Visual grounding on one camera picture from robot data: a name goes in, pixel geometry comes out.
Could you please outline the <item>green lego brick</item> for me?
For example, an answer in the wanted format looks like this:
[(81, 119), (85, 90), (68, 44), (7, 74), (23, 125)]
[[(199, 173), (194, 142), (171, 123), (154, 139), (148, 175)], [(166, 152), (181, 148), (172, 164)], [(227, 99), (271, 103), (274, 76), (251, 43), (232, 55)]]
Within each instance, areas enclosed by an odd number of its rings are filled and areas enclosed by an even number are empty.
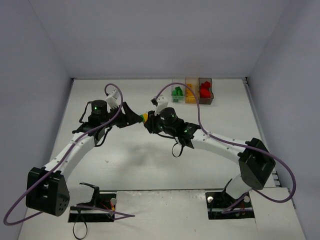
[(177, 86), (174, 88), (174, 90), (172, 90), (171, 95), (176, 97), (183, 97), (184, 92), (179, 86)]

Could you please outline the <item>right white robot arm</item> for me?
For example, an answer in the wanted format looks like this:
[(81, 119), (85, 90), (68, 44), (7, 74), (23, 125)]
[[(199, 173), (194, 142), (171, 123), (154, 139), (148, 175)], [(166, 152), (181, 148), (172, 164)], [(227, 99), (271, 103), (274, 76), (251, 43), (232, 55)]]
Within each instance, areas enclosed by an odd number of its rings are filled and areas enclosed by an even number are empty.
[(172, 107), (164, 108), (159, 114), (149, 111), (141, 117), (144, 127), (151, 134), (165, 133), (181, 148), (205, 150), (237, 164), (239, 174), (224, 188), (224, 192), (235, 200), (249, 190), (262, 190), (276, 165), (260, 139), (236, 141), (213, 138), (209, 133), (204, 133), (200, 125), (179, 118)]

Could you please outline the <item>yellow rounded lego brick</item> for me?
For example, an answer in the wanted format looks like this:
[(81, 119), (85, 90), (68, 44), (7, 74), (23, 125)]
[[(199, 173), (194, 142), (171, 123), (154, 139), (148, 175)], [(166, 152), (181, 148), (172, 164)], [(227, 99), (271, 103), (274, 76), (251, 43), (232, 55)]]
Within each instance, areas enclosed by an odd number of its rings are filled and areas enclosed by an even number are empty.
[(193, 85), (191, 83), (187, 83), (187, 88), (185, 89), (185, 102), (187, 104), (195, 104), (196, 99), (194, 94), (192, 93)]

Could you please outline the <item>green yellow red rounded stack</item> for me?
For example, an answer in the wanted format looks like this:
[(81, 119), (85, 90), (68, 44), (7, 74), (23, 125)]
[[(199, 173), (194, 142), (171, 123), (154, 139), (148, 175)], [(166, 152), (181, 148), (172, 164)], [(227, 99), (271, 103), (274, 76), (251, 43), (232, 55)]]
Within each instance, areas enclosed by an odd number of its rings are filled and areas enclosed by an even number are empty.
[(201, 99), (210, 99), (211, 93), (210, 93), (209, 89), (201, 88), (199, 90), (199, 96)]

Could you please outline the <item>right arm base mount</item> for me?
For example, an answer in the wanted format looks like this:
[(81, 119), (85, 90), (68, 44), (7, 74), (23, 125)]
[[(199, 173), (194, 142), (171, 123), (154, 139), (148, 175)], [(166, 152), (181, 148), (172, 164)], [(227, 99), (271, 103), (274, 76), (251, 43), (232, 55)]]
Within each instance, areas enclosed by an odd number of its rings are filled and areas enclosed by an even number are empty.
[(222, 191), (206, 191), (206, 208), (209, 220), (241, 220), (254, 219), (250, 196), (247, 193), (245, 197), (238, 202), (226, 193), (226, 188), (231, 180), (229, 180)]

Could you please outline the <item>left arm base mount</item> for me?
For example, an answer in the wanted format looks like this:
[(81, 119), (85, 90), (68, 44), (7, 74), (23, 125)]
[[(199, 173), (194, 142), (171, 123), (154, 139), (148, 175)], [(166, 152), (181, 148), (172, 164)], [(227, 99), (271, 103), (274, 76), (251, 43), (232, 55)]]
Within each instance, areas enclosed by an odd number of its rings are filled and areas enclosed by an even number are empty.
[[(105, 210), (116, 210), (117, 194), (115, 192), (101, 192), (100, 187), (94, 184), (80, 182), (80, 186), (93, 190), (89, 200), (82, 201), (79, 205), (91, 206)], [(109, 212), (94, 210), (76, 205), (70, 207), (68, 222), (69, 223), (113, 223), (115, 214)]]

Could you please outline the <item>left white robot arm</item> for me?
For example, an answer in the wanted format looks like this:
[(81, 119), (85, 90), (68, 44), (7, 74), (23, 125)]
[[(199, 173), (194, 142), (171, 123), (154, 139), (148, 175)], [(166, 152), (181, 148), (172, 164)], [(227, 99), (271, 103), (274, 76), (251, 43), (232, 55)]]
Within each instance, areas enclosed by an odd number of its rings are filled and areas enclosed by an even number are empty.
[(28, 208), (59, 217), (68, 206), (96, 207), (101, 201), (100, 188), (94, 184), (81, 182), (76, 190), (68, 188), (69, 176), (89, 151), (105, 142), (112, 127), (128, 127), (143, 122), (144, 118), (126, 102), (119, 106), (113, 100), (94, 100), (88, 105), (91, 114), (87, 121), (79, 121), (81, 125), (72, 132), (69, 144), (45, 166), (34, 167), (28, 173), (25, 200)]

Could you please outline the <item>red lego brick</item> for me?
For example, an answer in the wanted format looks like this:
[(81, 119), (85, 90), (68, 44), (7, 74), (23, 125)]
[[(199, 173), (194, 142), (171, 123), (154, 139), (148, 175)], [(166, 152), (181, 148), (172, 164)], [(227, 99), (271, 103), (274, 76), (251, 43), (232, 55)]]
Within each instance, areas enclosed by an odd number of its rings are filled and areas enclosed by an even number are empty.
[(205, 81), (205, 82), (201, 83), (202, 89), (209, 89), (210, 87), (211, 87), (211, 82), (209, 82), (209, 81)]

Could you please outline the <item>green yellow red lego stack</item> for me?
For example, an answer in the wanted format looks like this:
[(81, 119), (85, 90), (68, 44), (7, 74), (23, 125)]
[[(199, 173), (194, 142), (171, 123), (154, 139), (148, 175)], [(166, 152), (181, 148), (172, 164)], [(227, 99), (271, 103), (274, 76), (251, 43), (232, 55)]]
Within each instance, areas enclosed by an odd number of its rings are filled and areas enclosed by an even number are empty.
[(148, 114), (147, 113), (141, 114), (140, 117), (142, 118), (142, 122), (143, 123), (145, 123), (148, 120)]

